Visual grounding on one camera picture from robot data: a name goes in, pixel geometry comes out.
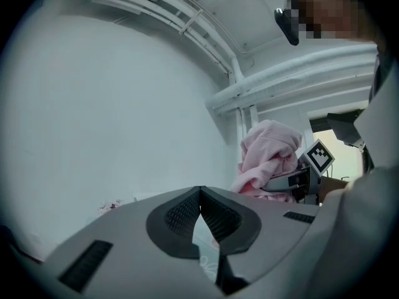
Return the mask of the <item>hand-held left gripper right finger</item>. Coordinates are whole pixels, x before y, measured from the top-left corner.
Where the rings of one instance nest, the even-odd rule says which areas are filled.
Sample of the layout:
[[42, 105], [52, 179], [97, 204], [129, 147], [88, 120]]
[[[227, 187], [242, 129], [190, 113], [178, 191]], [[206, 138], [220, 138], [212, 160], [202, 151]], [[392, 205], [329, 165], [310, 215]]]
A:
[[219, 246], [216, 285], [226, 295], [247, 290], [299, 242], [319, 207], [258, 199], [201, 187], [201, 216]]

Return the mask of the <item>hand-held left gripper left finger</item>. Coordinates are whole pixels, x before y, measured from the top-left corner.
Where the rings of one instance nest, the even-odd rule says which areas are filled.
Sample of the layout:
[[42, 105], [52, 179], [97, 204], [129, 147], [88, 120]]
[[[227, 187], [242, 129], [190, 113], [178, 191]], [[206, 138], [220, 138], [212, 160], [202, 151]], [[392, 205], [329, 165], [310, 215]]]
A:
[[199, 187], [117, 207], [44, 262], [55, 298], [217, 298], [192, 242]]

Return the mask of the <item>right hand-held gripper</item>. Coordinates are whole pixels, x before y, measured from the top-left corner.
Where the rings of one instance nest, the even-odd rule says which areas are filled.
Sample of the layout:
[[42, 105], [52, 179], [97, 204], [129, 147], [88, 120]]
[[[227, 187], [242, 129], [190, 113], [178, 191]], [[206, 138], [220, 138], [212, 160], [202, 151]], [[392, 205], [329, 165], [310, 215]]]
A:
[[263, 187], [266, 192], [291, 191], [292, 197], [301, 204], [319, 204], [322, 175], [335, 161], [332, 153], [320, 140], [302, 153], [296, 171], [273, 176]]

